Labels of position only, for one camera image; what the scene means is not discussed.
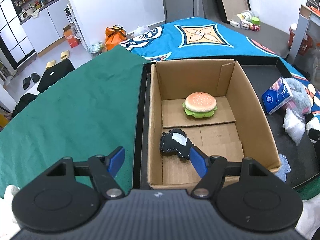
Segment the white stuffing bag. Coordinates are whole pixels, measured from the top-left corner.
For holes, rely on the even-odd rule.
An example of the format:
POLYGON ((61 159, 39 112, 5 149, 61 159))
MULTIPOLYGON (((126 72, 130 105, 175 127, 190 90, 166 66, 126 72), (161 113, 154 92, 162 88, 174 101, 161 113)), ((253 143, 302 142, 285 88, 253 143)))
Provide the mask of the white stuffing bag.
POLYGON ((305 120, 299 113, 290 108, 287 108, 285 112, 283 128, 292 141, 299 145, 306 128, 305 120))

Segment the grey fluffy plush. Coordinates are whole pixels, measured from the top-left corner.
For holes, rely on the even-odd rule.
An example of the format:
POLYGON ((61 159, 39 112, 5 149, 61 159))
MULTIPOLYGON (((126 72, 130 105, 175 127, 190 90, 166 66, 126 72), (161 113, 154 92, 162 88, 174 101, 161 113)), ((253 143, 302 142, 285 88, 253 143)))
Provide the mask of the grey fluffy plush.
POLYGON ((289 85, 293 95, 292 99, 287 103, 287 108, 300 116, 311 113, 311 101, 304 85, 292 77, 285 78, 285 81, 289 85))

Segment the black stitched felt toy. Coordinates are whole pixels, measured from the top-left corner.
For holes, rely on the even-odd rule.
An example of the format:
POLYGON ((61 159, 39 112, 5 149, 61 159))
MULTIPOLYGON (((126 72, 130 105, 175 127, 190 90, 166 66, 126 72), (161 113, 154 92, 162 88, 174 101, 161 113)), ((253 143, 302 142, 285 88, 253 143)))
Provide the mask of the black stitched felt toy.
POLYGON ((174 153, 180 159, 190 159, 190 149, 194 146, 187 134, 178 128, 163 132, 160 138, 159 149, 162 154, 174 153))

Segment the blue tissue pack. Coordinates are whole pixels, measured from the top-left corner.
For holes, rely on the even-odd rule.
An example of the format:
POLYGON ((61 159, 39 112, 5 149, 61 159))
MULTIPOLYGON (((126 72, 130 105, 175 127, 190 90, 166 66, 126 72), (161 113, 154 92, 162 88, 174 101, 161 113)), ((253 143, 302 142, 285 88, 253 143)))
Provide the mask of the blue tissue pack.
POLYGON ((292 98, 292 90, 283 77, 280 77, 261 96, 267 114, 273 114, 287 104, 292 98))

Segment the plush hamburger toy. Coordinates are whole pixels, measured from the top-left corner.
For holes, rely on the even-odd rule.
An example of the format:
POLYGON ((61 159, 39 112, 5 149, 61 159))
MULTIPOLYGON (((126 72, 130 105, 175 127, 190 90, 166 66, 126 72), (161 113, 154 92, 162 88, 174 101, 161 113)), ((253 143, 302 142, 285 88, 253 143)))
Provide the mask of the plush hamburger toy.
POLYGON ((217 110, 216 99, 205 92, 191 93, 182 103, 184 112, 197 119, 210 118, 217 110))

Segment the small white soft roll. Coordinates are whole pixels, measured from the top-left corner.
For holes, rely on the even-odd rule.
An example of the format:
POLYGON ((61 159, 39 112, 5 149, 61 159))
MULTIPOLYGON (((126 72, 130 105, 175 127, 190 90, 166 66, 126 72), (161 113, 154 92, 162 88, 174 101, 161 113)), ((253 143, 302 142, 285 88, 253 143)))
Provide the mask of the small white soft roll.
POLYGON ((315 129, 320 131, 320 123, 319 119, 314 116, 307 124, 306 124, 306 130, 310 131, 310 129, 315 129))

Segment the blue knitted cloth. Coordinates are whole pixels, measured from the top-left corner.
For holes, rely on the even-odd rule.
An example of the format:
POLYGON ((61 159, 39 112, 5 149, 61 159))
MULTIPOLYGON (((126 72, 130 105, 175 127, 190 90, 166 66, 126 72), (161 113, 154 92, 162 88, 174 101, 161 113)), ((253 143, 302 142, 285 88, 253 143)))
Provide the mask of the blue knitted cloth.
POLYGON ((291 167, 285 155, 279 154, 279 159, 280 159, 280 168, 275 173, 275 175, 283 182, 286 182, 287 174, 291 172, 291 167))

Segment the green cloth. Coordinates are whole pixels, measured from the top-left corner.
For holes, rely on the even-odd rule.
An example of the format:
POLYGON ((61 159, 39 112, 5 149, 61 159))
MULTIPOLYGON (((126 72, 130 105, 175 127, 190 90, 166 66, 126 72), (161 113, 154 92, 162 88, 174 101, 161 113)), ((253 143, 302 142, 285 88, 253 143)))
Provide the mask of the green cloth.
POLYGON ((144 64, 116 46, 39 94, 1 131, 1 190, 24 187, 63 157, 86 161, 123 146, 116 181, 129 191, 144 64))

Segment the black stool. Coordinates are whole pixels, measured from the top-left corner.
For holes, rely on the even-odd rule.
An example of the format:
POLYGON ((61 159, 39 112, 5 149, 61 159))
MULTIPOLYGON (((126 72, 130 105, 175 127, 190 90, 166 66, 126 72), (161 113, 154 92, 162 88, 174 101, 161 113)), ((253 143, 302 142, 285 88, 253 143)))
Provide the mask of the black stool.
POLYGON ((67 76, 73 70, 75 70, 75 68, 69 59, 55 64, 54 66, 45 70, 43 76, 40 79, 37 90, 40 93, 43 93, 50 86, 54 85, 57 81, 67 76))

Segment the white desk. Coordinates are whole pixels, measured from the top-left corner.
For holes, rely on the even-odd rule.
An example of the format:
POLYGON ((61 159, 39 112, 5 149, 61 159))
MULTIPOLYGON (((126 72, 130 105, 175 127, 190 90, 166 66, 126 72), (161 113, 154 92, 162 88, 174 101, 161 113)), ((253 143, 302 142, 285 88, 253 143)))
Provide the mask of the white desk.
POLYGON ((295 36, 287 56, 287 62, 289 64, 294 64, 295 58, 298 54, 300 45, 302 43, 303 37, 307 32, 309 23, 313 22, 319 27, 319 14, 311 10, 306 5, 301 4, 299 10, 299 18, 297 23, 297 29, 295 31, 295 36))

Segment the yellow slipper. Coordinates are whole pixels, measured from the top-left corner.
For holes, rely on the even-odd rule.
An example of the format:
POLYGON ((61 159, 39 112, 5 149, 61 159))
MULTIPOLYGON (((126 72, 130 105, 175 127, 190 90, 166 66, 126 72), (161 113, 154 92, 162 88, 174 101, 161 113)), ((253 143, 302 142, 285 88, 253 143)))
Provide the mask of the yellow slipper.
POLYGON ((49 68, 53 67, 56 64, 56 60, 52 60, 47 62, 46 64, 46 70, 48 70, 49 68))
POLYGON ((61 61, 66 60, 66 59, 69 58, 69 56, 70 56, 69 50, 65 50, 65 51, 63 51, 63 52, 61 53, 60 59, 61 59, 61 61))

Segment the orange paper bag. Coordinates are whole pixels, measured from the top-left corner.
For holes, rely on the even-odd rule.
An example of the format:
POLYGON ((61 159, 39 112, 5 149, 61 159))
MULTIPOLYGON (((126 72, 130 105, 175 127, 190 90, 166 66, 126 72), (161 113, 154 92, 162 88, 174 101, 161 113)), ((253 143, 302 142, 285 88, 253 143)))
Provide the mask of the orange paper bag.
POLYGON ((123 27, 114 25, 113 27, 107 27, 105 29, 106 50, 111 50, 124 40, 126 40, 126 31, 123 29, 123 27))

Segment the blue patterned blanket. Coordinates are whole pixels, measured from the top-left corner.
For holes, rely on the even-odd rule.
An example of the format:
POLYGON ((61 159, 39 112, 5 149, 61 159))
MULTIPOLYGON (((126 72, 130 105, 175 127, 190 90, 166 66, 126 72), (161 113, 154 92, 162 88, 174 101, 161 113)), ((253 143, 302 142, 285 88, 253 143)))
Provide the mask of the blue patterned blanket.
POLYGON ((280 58, 259 42, 200 17, 160 25, 120 45, 145 59, 154 60, 232 55, 280 58))

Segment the orange cardboard box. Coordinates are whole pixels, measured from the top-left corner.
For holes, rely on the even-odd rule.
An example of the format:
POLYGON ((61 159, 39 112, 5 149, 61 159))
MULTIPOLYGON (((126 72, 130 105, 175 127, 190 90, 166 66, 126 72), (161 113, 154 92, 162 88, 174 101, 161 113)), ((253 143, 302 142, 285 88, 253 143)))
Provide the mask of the orange cardboard box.
POLYGON ((79 45, 80 40, 77 39, 76 36, 73 34, 73 31, 70 25, 67 25, 63 28, 63 35, 71 48, 74 48, 79 45))

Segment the white plastic bag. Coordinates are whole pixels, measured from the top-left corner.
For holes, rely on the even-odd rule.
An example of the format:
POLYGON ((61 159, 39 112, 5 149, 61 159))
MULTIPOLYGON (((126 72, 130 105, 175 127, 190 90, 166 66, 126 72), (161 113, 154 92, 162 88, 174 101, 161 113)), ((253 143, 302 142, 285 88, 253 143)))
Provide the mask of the white plastic bag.
POLYGON ((132 37, 138 37, 143 35, 144 33, 148 32, 150 28, 146 25, 138 26, 137 29, 133 32, 132 37))

